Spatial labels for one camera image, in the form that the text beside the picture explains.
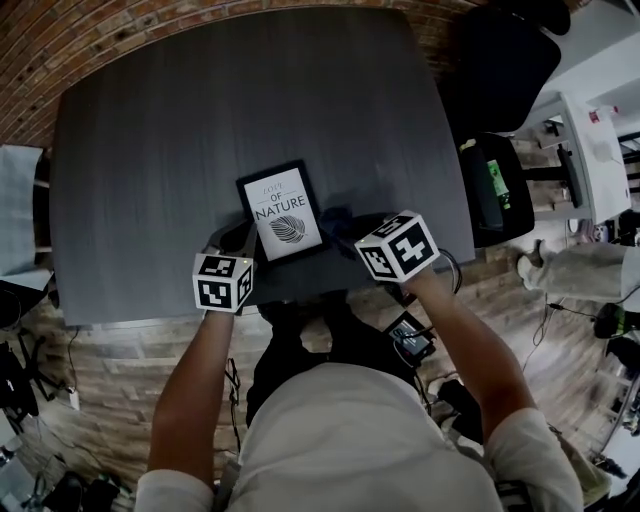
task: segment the black office chair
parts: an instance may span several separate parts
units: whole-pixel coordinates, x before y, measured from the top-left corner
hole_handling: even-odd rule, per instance
[[[491,132],[522,126],[560,62],[560,49],[538,26],[563,33],[570,23],[561,0],[499,3],[502,10],[477,7],[465,16],[454,93],[445,98],[476,247],[511,240],[534,227],[533,205],[517,154],[508,139]],[[488,165],[493,161],[508,189],[508,202],[504,194],[499,197],[500,187]]]

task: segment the white pants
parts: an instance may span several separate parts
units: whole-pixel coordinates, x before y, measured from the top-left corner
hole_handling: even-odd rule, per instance
[[[605,243],[569,247],[544,253],[543,266],[518,265],[518,273],[529,289],[552,295],[596,302],[618,302],[622,296],[622,263],[629,247]]]

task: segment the black and white marker cube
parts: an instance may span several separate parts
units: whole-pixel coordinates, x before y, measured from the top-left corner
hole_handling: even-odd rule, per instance
[[[196,307],[235,313],[253,290],[253,260],[196,254],[193,291]]]
[[[356,249],[375,280],[395,283],[405,282],[440,256],[422,216],[409,210],[356,242]]]

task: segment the green label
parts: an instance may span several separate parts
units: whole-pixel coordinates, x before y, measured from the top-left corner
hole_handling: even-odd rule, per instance
[[[504,178],[502,177],[502,173],[500,172],[500,166],[497,161],[490,160],[487,162],[487,167],[489,168],[491,178],[493,179],[493,188],[496,191],[498,199],[500,199],[500,205],[505,210],[508,210],[511,208],[511,205],[509,204],[509,189],[507,188]]]

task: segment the white t-shirt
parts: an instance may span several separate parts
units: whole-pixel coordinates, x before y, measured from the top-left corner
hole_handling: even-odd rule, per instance
[[[450,447],[407,383],[325,363],[284,383],[256,414],[228,510],[501,512],[496,481],[524,483],[533,510],[582,510],[577,477],[539,411],[505,419],[485,459],[489,469]],[[138,484],[137,512],[212,504],[211,489],[183,473],[152,471]]]

